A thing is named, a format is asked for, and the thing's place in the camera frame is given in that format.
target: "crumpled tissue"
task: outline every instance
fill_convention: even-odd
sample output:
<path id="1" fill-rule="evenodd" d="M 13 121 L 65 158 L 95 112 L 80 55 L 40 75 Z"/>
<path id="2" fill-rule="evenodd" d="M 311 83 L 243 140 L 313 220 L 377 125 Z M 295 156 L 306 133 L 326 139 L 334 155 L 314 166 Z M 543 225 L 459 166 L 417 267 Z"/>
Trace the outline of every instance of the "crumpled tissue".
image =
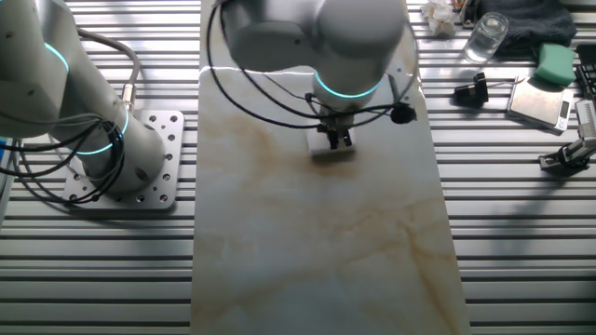
<path id="1" fill-rule="evenodd" d="M 445 0 L 428 0 L 428 3 L 422 6 L 422 16 L 427 19 L 433 35 L 455 36 L 454 12 Z"/>

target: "marble board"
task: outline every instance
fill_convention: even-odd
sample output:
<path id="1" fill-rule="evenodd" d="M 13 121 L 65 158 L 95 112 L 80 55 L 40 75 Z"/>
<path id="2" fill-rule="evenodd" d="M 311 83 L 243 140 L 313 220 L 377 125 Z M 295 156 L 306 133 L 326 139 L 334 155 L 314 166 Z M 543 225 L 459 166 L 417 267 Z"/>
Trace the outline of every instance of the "marble board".
<path id="1" fill-rule="evenodd" d="M 203 27 L 211 3 L 202 2 Z M 384 116 L 356 128 L 354 154 L 313 159 L 303 130 L 268 125 L 225 100 L 205 42 L 203 36 L 192 334 L 469 334 L 419 83 L 407 95 L 416 122 L 398 126 Z M 238 102 L 266 117 L 306 123 L 251 87 L 218 25 L 213 55 Z M 406 32 L 389 71 L 404 87 L 412 68 Z M 312 89 L 309 68 L 272 76 L 298 95 Z M 303 101 L 255 78 L 309 112 Z M 384 83 L 371 105 L 390 101 Z"/>

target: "glass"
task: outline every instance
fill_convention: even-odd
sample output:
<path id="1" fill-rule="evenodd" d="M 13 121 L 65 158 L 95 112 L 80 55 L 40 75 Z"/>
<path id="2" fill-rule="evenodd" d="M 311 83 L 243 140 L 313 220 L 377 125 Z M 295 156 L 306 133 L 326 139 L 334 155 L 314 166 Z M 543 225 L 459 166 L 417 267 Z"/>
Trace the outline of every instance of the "glass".
<path id="1" fill-rule="evenodd" d="M 464 56 L 474 63 L 485 63 L 491 59 L 505 39 L 509 22 L 499 13 L 486 13 L 476 23 L 472 35 L 464 47 Z"/>

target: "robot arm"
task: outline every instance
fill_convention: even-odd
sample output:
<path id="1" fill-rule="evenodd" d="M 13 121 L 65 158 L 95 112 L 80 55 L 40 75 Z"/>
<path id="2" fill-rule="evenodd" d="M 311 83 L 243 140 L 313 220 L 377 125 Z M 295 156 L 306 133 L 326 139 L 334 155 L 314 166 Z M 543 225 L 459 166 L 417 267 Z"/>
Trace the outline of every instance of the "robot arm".
<path id="1" fill-rule="evenodd" d="M 29 138 L 53 129 L 60 115 L 68 69 L 63 57 L 45 43 L 34 3 L 0 3 L 0 110 L 24 120 L 47 121 L 46 125 L 23 124 L 13 119 L 0 122 L 0 134 Z"/>
<path id="2" fill-rule="evenodd" d="M 62 0 L 1 0 L 0 136 L 23 139 L 49 133 L 66 141 L 88 124 L 63 127 L 57 121 L 80 115 L 121 129 L 126 160 L 111 193 L 136 191 L 155 179 L 164 165 L 163 141 L 127 111 L 93 65 L 68 6 Z M 112 169 L 112 146 L 108 133 L 96 130 L 77 150 L 89 177 Z"/>
<path id="3" fill-rule="evenodd" d="M 230 54 L 248 70 L 317 71 L 315 94 L 336 110 L 366 104 L 406 24 L 401 1 L 234 0 L 222 7 Z"/>

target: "aluminum slat table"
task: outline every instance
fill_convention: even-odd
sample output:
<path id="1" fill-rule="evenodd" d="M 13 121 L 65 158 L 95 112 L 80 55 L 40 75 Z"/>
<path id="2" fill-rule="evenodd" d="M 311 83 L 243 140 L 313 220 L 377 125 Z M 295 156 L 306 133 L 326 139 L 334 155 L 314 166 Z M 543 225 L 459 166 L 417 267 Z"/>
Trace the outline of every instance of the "aluminum slat table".
<path id="1" fill-rule="evenodd" d="M 596 169 L 560 180 L 537 164 L 539 154 L 576 139 L 575 115 L 556 137 L 505 117 L 507 87 L 490 88 L 481 110 L 452 106 L 453 89 L 475 73 L 513 80 L 532 74 L 535 63 L 465 65 L 460 51 L 470 31 L 457 26 L 452 40 L 432 37 L 420 11 L 426 1 L 409 0 L 408 8 L 474 334 L 596 334 Z M 573 47 L 596 39 L 596 3 L 563 2 L 578 23 Z M 178 206 L 87 221 L 15 182 L 0 231 L 0 334 L 188 334 L 201 3 L 67 3 L 83 28 L 138 52 L 137 109 L 184 112 Z M 126 56 L 84 46 L 120 91 L 131 70 Z M 580 88 L 571 89 L 581 99 Z M 52 154 L 31 160 L 36 170 L 57 163 Z M 64 178 L 58 171 L 44 182 L 59 192 Z"/>

